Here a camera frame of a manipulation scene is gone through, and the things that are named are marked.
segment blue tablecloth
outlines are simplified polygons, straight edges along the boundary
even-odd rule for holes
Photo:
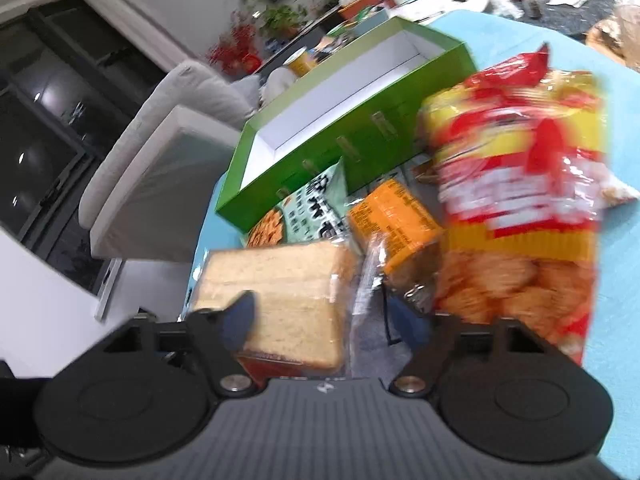
[[[532,52],[543,41],[551,46],[551,65],[564,70],[590,70],[607,92],[609,165],[616,175],[640,188],[640,75],[557,32],[524,23],[457,10],[431,23],[465,41],[478,68],[486,68],[520,52]],[[197,274],[207,248],[239,247],[238,231],[215,215],[216,186],[200,235],[193,265]],[[613,426],[601,459],[624,478],[640,476],[640,213],[635,205],[604,215],[600,287],[589,334],[585,368],[607,388],[614,402]]]

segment open cardboard box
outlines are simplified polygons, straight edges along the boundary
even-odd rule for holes
[[[244,127],[216,211],[247,232],[344,158],[349,192],[416,153],[423,99],[476,72],[463,43],[392,18],[333,54]]]

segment dark gray round table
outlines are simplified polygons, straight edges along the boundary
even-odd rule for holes
[[[587,0],[581,7],[569,5],[550,6],[549,0],[538,0],[542,8],[542,18],[532,20],[526,15],[518,21],[556,30],[566,36],[585,34],[597,22],[610,16],[615,0]]]

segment gray gripper base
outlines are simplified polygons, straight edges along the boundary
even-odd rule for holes
[[[228,400],[182,449],[123,469],[55,459],[38,480],[613,480],[596,457],[554,466],[504,462],[469,447],[423,400],[376,379],[272,380]]]

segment green snack bag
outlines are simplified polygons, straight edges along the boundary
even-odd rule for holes
[[[264,247],[346,234],[347,184],[342,160],[287,196],[249,231],[246,246]]]

